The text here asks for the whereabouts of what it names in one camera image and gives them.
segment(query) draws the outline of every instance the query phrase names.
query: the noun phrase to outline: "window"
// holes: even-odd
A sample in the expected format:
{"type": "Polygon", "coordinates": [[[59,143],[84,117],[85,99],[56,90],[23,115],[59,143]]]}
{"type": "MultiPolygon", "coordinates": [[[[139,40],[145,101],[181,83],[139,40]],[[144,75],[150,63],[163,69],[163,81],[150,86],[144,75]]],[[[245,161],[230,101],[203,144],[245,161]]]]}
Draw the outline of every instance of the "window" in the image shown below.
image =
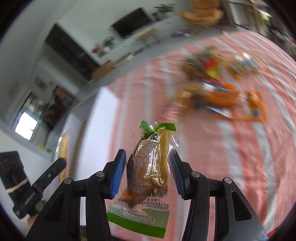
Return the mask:
{"type": "Polygon", "coordinates": [[[37,123],[38,122],[30,117],[27,113],[23,113],[15,128],[15,132],[30,140],[37,123]]]}

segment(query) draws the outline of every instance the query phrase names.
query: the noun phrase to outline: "black television screen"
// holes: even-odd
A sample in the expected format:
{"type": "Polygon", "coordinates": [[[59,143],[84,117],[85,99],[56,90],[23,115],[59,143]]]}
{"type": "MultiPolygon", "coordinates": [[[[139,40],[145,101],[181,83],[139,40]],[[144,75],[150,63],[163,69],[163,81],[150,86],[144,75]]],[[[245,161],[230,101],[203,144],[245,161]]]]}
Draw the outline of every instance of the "black television screen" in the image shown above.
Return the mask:
{"type": "Polygon", "coordinates": [[[152,21],[143,9],[138,8],[114,23],[112,27],[120,34],[121,37],[126,38],[136,30],[150,23],[152,23],[152,21]]]}

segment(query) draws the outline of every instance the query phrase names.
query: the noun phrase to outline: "purple object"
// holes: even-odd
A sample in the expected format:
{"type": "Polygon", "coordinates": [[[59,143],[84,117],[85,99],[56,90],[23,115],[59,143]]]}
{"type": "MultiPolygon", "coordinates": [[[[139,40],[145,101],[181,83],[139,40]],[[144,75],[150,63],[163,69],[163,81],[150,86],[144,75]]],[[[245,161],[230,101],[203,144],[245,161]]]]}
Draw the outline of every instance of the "purple object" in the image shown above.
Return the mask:
{"type": "Polygon", "coordinates": [[[185,36],[185,34],[191,34],[192,32],[193,32],[193,29],[184,28],[184,29],[178,30],[176,32],[173,32],[171,34],[171,37],[172,38],[183,37],[183,36],[185,36]]]}

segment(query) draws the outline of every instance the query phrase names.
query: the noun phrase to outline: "tan strap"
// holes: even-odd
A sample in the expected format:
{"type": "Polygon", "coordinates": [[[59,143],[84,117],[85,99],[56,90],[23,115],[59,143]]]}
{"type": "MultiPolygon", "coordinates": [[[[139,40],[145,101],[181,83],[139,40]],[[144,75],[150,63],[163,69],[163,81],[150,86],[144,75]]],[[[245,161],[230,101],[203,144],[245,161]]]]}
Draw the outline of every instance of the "tan strap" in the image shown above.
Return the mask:
{"type": "Polygon", "coordinates": [[[6,189],[7,193],[12,193],[13,191],[19,189],[21,186],[25,185],[27,182],[29,181],[28,178],[22,180],[19,184],[17,184],[16,186],[12,187],[12,188],[8,188],[6,189]]]}

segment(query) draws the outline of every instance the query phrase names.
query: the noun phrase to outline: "bed sheet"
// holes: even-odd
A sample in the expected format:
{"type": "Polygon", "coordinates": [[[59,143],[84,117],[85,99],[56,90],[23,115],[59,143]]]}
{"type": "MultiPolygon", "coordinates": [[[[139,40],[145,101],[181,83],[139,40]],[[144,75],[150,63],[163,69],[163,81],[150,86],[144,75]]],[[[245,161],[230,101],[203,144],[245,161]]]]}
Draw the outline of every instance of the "bed sheet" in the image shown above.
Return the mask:
{"type": "MultiPolygon", "coordinates": [[[[109,85],[120,98],[110,159],[123,148],[129,156],[140,138],[139,123],[157,120],[176,90],[190,84],[179,65],[204,47],[218,53],[254,51],[268,65],[256,75],[236,82],[225,70],[224,81],[239,88],[257,90],[267,108],[264,123],[222,120],[212,114],[188,110],[177,125],[178,153],[192,169],[208,178],[231,177],[241,189],[267,232],[279,226],[296,200],[296,64],[282,49],[251,31],[224,34],[188,44],[150,60],[109,85]]],[[[165,240],[181,240],[189,201],[175,194],[165,240]]],[[[210,200],[208,240],[213,240],[214,199],[210,200]]],[[[114,236],[124,240],[160,240],[110,223],[114,236]]]]}

